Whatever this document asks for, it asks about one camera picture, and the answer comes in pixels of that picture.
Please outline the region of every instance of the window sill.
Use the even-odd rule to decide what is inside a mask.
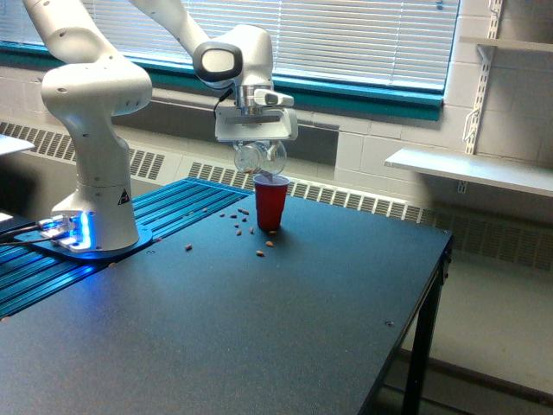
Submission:
[[[49,69],[61,65],[43,46],[0,41],[0,65]],[[146,69],[157,86],[179,86],[211,91],[196,78],[189,65],[130,58]],[[351,115],[380,114],[437,121],[442,111],[440,93],[418,93],[375,86],[337,84],[318,80],[274,77],[278,91],[293,95],[296,107]]]

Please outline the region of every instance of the plastic cup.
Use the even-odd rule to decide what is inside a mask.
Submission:
[[[253,182],[256,188],[257,225],[267,232],[276,231],[283,217],[290,180],[284,176],[257,175]]]

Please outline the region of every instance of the wall shelf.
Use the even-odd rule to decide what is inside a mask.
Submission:
[[[474,43],[484,47],[494,47],[505,50],[528,52],[545,52],[553,54],[553,43],[535,43],[533,41],[511,41],[503,39],[487,39],[485,37],[461,36],[461,42]]]
[[[29,141],[6,137],[0,134],[0,156],[17,153],[18,151],[31,150],[33,148],[34,145]]]
[[[472,156],[446,150],[405,148],[388,157],[385,165],[463,182],[553,196],[553,169],[500,158]]]

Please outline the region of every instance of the radiator vent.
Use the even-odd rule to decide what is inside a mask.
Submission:
[[[253,189],[251,175],[243,175],[235,169],[225,169],[208,163],[193,163],[189,176]],[[455,249],[460,251],[545,271],[550,271],[553,264],[551,231],[514,227],[501,222],[482,220],[480,217],[436,211],[381,195],[298,179],[294,179],[290,184],[288,195],[450,230],[454,233]]]
[[[75,163],[75,148],[68,135],[11,123],[0,123],[0,134],[29,141],[35,145],[30,152],[36,155]],[[131,176],[157,180],[165,160],[163,154],[131,148],[129,156]]]

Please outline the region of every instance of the robotic arm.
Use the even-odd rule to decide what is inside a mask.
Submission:
[[[68,63],[42,82],[46,107],[69,131],[77,156],[77,189],[54,207],[58,226],[43,236],[73,252],[116,251],[138,241],[130,201],[129,146],[111,117],[145,107],[148,74],[99,32],[80,0],[23,0],[48,50]]]
[[[256,26],[238,25],[209,39],[180,0],[130,0],[167,29],[193,58],[194,71],[213,89],[231,88],[235,106],[216,111],[215,136],[232,142],[235,163],[243,172],[282,171],[282,141],[298,135],[294,99],[274,91],[269,34]]]

